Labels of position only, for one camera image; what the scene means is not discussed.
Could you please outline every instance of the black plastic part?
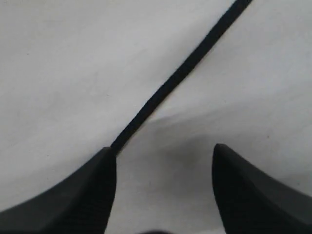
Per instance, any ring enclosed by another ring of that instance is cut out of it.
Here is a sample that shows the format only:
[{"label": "black plastic part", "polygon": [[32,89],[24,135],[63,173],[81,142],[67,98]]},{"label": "black plastic part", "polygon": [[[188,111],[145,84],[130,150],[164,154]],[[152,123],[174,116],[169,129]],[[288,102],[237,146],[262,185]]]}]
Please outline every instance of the black plastic part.
[{"label": "black plastic part", "polygon": [[103,234],[116,183],[116,156],[104,148],[55,187],[0,213],[0,234]]},{"label": "black plastic part", "polygon": [[311,197],[271,178],[226,145],[216,145],[212,172],[227,234],[312,234]]}]

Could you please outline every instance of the white surface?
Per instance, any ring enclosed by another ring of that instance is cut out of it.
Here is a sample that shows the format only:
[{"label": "white surface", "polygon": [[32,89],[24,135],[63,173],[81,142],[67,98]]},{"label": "white surface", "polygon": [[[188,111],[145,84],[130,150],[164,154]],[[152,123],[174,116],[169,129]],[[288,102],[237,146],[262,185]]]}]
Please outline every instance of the white surface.
[{"label": "white surface", "polygon": [[[110,145],[232,0],[0,1],[0,210]],[[223,142],[312,195],[310,0],[254,1],[118,159],[107,233],[223,233]]]}]

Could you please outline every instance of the black object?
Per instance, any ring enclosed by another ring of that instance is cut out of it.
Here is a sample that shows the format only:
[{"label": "black object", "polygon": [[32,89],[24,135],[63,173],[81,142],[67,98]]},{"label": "black object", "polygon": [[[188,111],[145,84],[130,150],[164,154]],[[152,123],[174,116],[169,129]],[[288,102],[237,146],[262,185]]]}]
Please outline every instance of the black object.
[{"label": "black object", "polygon": [[236,0],[233,3],[199,46],[146,102],[109,150],[101,150],[54,188],[0,213],[0,234],[102,234],[115,197],[116,156],[251,2]]},{"label": "black object", "polygon": [[216,145],[212,171],[227,234],[312,233],[311,197],[269,177],[226,145]]},{"label": "black object", "polygon": [[116,156],[98,152],[43,194],[0,213],[0,234],[103,234],[116,190]]}]

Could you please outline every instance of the black cable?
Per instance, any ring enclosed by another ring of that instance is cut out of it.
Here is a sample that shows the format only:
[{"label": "black cable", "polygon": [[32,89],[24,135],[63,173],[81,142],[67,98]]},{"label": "black cable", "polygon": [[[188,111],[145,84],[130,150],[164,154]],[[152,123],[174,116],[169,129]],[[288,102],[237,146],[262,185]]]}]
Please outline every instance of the black cable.
[{"label": "black cable", "polygon": [[142,109],[131,120],[126,128],[119,134],[111,145],[113,154],[118,154],[132,135],[140,128],[145,120],[154,112],[160,103],[187,77],[198,65],[204,56],[211,50],[220,37],[242,14],[253,0],[236,0],[226,13],[219,19],[210,30],[204,40],[187,57],[180,67],[168,78],[168,80],[154,93],[145,103]]}]

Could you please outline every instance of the black cord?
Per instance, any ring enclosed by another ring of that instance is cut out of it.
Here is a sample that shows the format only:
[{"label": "black cord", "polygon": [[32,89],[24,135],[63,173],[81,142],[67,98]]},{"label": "black cord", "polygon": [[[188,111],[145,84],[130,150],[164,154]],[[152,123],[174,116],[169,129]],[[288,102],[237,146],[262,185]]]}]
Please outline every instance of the black cord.
[{"label": "black cord", "polygon": [[111,145],[113,154],[118,154],[132,135],[140,128],[145,120],[154,112],[160,103],[187,77],[198,65],[205,55],[216,44],[226,30],[242,14],[253,0],[236,0],[226,13],[219,19],[204,40],[187,57],[180,67],[168,78],[168,80],[145,103],[142,109],[131,120],[126,128],[119,134]]}]

